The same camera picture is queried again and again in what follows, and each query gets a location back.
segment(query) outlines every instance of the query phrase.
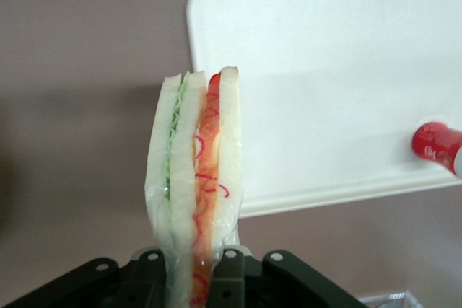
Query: white bread slice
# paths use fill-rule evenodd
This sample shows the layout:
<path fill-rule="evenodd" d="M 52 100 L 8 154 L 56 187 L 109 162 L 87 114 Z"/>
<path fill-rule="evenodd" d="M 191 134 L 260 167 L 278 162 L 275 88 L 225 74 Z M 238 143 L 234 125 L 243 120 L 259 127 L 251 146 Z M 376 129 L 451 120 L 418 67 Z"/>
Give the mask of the white bread slice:
<path fill-rule="evenodd" d="M 219 91 L 219 184 L 212 231 L 212 248 L 237 244 L 237 221 L 243 199 L 241 183 L 240 106 L 237 68 L 222 69 Z"/>
<path fill-rule="evenodd" d="M 176 134 L 170 157 L 170 217 L 175 243 L 175 269 L 169 307 L 188 307 L 193 287 L 191 248 L 195 238 L 193 214 L 196 210 L 196 155 L 194 134 L 204 110 L 204 72 L 186 74 Z"/>
<path fill-rule="evenodd" d="M 165 198 L 166 178 L 165 150 L 170 137 L 170 126 L 173 109 L 176 104 L 178 90 L 181 85 L 181 75 L 166 77 L 160 90 L 159 101 L 152 126 L 151 141 L 147 155 L 146 181 L 144 194 L 147 212 L 154 227 L 154 234 L 160 245 L 165 249 L 173 248 L 173 237 L 170 231 L 170 208 Z"/>

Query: gray wall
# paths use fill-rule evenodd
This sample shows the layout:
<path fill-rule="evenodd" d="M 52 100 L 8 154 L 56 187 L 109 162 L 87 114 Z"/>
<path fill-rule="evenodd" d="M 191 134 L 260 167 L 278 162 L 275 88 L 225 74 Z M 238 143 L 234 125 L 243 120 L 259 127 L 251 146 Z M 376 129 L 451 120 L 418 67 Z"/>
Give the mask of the gray wall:
<path fill-rule="evenodd" d="M 144 206 L 160 82 L 191 69 L 187 0 L 0 0 L 0 305 L 152 245 Z M 462 306 L 460 188 L 243 219 L 356 296 Z"/>

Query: clear plastic container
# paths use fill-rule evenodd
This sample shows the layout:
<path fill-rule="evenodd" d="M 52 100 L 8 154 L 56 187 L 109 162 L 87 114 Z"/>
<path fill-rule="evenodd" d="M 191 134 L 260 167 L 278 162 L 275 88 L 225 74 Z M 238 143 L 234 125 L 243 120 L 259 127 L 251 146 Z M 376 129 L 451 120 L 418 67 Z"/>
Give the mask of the clear plastic container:
<path fill-rule="evenodd" d="M 424 308 L 409 291 L 360 299 L 369 308 Z"/>

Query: plastic wrap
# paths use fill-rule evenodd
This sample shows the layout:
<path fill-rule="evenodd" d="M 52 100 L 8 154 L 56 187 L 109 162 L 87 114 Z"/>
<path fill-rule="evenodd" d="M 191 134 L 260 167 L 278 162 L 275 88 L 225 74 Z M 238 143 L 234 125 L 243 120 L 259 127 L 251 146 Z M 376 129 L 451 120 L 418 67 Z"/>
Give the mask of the plastic wrap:
<path fill-rule="evenodd" d="M 205 307 L 223 247 L 238 243 L 240 148 L 236 68 L 213 76 L 208 90 L 203 72 L 165 79 L 145 194 L 167 263 L 166 307 Z"/>

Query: screw hole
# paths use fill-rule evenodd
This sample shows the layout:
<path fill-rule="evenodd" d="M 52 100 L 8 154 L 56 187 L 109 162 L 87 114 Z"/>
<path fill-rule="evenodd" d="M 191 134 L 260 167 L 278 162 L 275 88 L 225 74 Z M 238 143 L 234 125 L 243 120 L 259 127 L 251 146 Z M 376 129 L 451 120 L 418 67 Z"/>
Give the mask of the screw hole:
<path fill-rule="evenodd" d="M 228 259 L 234 259 L 237 256 L 237 253 L 234 250 L 227 250 L 225 256 Z"/>
<path fill-rule="evenodd" d="M 147 256 L 147 259 L 148 259 L 148 260 L 151 260 L 151 261 L 157 260 L 158 258 L 159 258 L 159 254 L 157 254 L 156 252 L 153 252 L 152 254 L 149 254 L 149 255 Z"/>
<path fill-rule="evenodd" d="M 270 258 L 273 259 L 274 261 L 283 261 L 284 256 L 282 256 L 278 252 L 274 252 L 273 254 L 271 254 Z"/>
<path fill-rule="evenodd" d="M 107 270 L 109 268 L 109 265 L 107 263 L 101 263 L 98 266 L 96 266 L 96 270 L 98 272 L 103 272 L 104 270 Z"/>

